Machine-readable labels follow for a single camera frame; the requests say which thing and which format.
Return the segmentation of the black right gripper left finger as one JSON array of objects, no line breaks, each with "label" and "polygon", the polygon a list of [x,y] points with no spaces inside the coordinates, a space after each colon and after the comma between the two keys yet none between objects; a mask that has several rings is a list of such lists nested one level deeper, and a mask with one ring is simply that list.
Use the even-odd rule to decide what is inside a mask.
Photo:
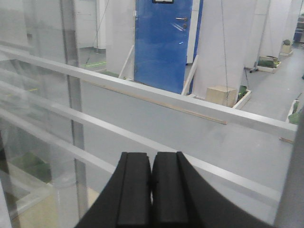
[{"label": "black right gripper left finger", "polygon": [[123,152],[118,165],[78,228],[148,228],[151,168],[142,152]]}]

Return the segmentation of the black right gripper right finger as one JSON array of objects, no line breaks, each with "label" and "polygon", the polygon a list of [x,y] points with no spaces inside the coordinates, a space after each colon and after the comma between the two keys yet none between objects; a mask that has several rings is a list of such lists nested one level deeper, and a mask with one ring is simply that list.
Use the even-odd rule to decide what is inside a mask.
[{"label": "black right gripper right finger", "polygon": [[152,224],[155,228],[269,228],[215,190],[182,152],[158,152]]}]

